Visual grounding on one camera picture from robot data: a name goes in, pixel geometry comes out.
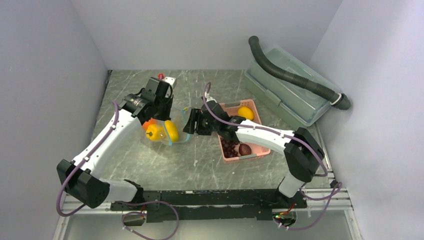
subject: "hose end cap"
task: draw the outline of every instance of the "hose end cap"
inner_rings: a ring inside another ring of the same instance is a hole
[[[333,107],[340,110],[348,110],[351,107],[351,101],[349,101],[349,98],[342,93],[340,100],[336,102]]]
[[[257,36],[249,37],[249,44],[251,44],[252,42],[259,42],[259,38]]]

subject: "gray marble tabletop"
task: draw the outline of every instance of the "gray marble tabletop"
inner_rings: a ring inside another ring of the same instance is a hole
[[[144,87],[149,77],[159,73],[176,78],[174,104],[200,108],[205,83],[218,102],[252,99],[262,124],[291,130],[245,86],[242,70],[114,70],[112,71],[94,128],[95,138],[114,114],[112,101],[118,103],[129,93]],[[318,139],[315,125],[308,128]],[[145,190],[222,190],[276,188],[289,171],[284,156],[271,151],[263,158],[224,163],[216,135],[192,136],[187,143],[166,146],[152,142],[144,131],[134,132],[117,151],[103,174],[110,180],[129,179]],[[327,180],[315,177],[308,188],[329,188]]]

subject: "yellow lemon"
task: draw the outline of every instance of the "yellow lemon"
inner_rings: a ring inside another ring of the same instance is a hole
[[[237,115],[252,121],[255,118],[253,111],[247,106],[242,106],[237,110]]]

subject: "wall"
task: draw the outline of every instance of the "wall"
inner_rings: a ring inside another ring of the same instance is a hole
[[[72,0],[109,69],[245,69],[248,39],[304,62],[342,0]]]
[[[107,69],[68,0],[0,2],[0,239],[52,239],[56,165],[86,146]]]
[[[319,121],[364,239],[422,239],[424,2],[344,0],[310,66],[353,101]]]

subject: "black flexible hose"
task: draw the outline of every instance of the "black flexible hose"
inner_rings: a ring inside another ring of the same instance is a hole
[[[256,60],[257,64],[263,70],[265,70],[265,72],[283,81],[306,89],[322,97],[323,99],[330,101],[332,106],[335,108],[347,110],[351,107],[351,102],[344,93],[336,93],[322,84],[316,83],[307,79],[306,77],[299,76],[274,65],[270,60],[268,60],[267,56],[265,56],[264,52],[262,51],[261,46],[259,45],[259,38],[257,36],[251,36],[249,38],[249,45],[254,59]]]

